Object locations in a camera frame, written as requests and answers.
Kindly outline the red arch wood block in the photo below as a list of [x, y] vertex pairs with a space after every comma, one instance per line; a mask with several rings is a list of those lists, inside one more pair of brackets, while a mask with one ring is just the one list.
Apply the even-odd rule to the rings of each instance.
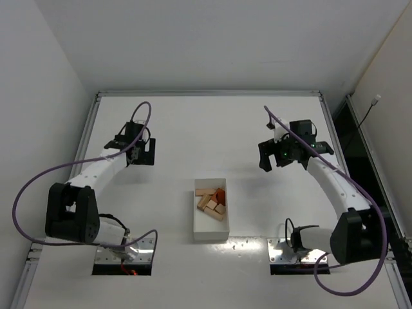
[[216, 192], [215, 192], [215, 200], [217, 204], [222, 204], [224, 206], [226, 206], [226, 192], [219, 188]]

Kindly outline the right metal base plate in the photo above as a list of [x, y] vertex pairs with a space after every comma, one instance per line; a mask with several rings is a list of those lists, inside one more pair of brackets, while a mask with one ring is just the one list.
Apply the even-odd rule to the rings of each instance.
[[285, 238], [267, 238], [268, 257], [270, 265], [314, 265], [324, 254], [322, 250], [304, 250], [295, 253], [285, 241]]

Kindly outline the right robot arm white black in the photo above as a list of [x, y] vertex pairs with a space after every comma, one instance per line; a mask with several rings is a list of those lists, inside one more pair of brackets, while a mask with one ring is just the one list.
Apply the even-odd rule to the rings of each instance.
[[267, 127], [274, 137], [258, 145], [259, 167], [272, 170], [270, 156], [278, 167], [301, 164], [319, 184], [336, 215], [334, 229], [318, 225], [294, 227], [289, 246], [294, 252], [319, 249], [332, 254], [340, 264], [378, 259], [382, 254], [385, 233], [380, 217], [389, 218], [383, 209], [375, 210], [370, 199], [342, 176], [332, 147], [316, 139], [317, 129], [311, 120], [287, 122], [281, 126], [270, 119]]

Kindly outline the small light wood cube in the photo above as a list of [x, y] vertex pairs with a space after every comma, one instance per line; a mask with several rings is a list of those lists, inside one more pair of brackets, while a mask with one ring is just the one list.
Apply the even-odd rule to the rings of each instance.
[[215, 212], [217, 212], [218, 214], [225, 214], [226, 213], [226, 206], [222, 205], [222, 204], [218, 204], [215, 209]]

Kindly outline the light wood cylinder block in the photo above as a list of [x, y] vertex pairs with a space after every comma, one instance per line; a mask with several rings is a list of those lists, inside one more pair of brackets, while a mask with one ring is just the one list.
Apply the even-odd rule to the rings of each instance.
[[207, 204], [209, 203], [211, 199], [211, 195], [210, 194], [204, 194], [200, 201], [197, 204], [197, 209], [204, 211], [204, 209], [206, 208]]

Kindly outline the long light wood block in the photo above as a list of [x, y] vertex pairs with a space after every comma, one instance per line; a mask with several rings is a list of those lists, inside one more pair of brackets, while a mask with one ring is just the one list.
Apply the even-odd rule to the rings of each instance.
[[195, 196], [213, 195], [215, 192], [216, 189], [196, 189]]

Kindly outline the light wood cube block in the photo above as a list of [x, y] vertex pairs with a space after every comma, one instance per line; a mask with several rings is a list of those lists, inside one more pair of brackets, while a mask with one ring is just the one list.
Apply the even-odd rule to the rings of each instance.
[[206, 204], [206, 208], [215, 211], [215, 208], [217, 207], [217, 203], [214, 200], [209, 200], [209, 202]]

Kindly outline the light wood rectangular block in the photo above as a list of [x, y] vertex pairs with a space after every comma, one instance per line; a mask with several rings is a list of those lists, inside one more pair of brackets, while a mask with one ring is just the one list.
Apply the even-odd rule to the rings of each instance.
[[217, 212], [212, 211], [208, 208], [205, 208], [204, 213], [206, 213], [208, 216], [210, 216], [210, 217], [212, 217], [212, 218], [214, 218], [215, 220], [218, 220], [218, 221], [223, 221], [223, 219], [224, 219], [223, 214], [218, 214]]

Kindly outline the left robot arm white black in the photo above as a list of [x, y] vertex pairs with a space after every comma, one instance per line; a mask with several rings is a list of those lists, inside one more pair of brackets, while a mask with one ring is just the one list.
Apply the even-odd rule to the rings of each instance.
[[155, 164], [156, 139], [142, 123], [126, 122], [103, 148], [96, 162], [48, 193], [45, 232], [51, 238], [109, 247], [126, 244], [128, 229], [98, 211], [97, 198], [112, 179], [130, 165]]

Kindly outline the aluminium table frame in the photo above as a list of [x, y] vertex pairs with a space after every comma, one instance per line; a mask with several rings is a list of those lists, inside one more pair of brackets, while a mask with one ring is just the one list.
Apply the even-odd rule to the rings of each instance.
[[[26, 308], [408, 308], [396, 264], [353, 297], [325, 292], [310, 275], [270, 273], [267, 240], [285, 218], [332, 228], [335, 212], [317, 182], [292, 164], [263, 172], [258, 144], [272, 135], [266, 109], [288, 120], [311, 119], [318, 137], [339, 141], [317, 91], [108, 92], [97, 96], [77, 158], [100, 153], [141, 102], [156, 138], [153, 167], [123, 170], [106, 187], [99, 209], [119, 217], [134, 235], [159, 233], [150, 276], [94, 276], [93, 247], [45, 247]], [[230, 238], [195, 243], [196, 180], [223, 178]]]

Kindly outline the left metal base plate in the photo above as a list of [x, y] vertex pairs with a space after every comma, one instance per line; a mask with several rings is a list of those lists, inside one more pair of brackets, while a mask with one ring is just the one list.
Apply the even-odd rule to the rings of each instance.
[[144, 238], [123, 249], [98, 247], [95, 253], [96, 265], [149, 265], [153, 260], [156, 240]]

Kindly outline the metal base plate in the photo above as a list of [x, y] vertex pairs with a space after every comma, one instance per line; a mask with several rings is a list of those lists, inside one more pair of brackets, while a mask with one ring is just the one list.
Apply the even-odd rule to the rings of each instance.
[[285, 241], [285, 238], [267, 238], [268, 257], [270, 265], [314, 265], [324, 254], [322, 250], [304, 250], [295, 253]]
[[98, 247], [95, 253], [96, 265], [149, 265], [153, 260], [156, 240], [144, 238], [123, 249]]

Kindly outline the white perforated box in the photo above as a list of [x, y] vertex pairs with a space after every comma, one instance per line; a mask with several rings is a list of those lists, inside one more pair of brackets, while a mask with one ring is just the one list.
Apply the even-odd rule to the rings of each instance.
[[193, 234], [197, 242], [229, 238], [229, 203], [224, 178], [195, 179]]

